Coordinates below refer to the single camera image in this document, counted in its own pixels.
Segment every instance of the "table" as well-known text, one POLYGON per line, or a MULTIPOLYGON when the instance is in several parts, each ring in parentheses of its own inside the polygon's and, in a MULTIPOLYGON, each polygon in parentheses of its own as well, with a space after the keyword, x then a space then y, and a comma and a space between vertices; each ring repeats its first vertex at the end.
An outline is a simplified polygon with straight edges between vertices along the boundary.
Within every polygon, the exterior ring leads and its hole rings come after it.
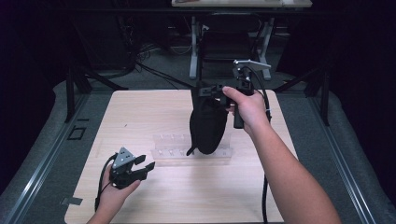
MULTIPOLYGON (((197 1, 187 1, 179 3, 177 0, 172 0, 173 7, 286 7, 286 8, 296 8, 301 9, 304 7, 311 7, 312 2, 310 0, 197 0, 197 1)), ((263 41, 262 49, 259 53, 259 58, 261 63, 267 63, 265 59, 265 53, 268 49, 269 40, 274 27, 274 18, 270 19, 265 23, 264 29, 262 31, 263 41)), ((197 27, 195 18, 192 17, 191 20, 191 66, 190 66, 190 78, 196 79, 196 69, 197 69, 197 27)), ((268 69, 262 70, 263 77, 265 80, 271 80, 271 75, 268 69)))
MULTIPOLYGON (((267 91, 272 125, 291 152, 293 143, 273 91, 267 91)), ((85 223, 93 215, 99 176, 106 160, 126 147, 154 161, 155 134, 190 134, 190 91, 115 91, 93 142, 66 223, 85 223)), ((263 170, 249 136, 233 128, 228 116, 225 132, 231 158, 156 161, 139 188, 114 217, 116 223, 231 223, 262 222, 263 170)), ((269 221, 282 221, 271 190, 267 195, 269 221)))

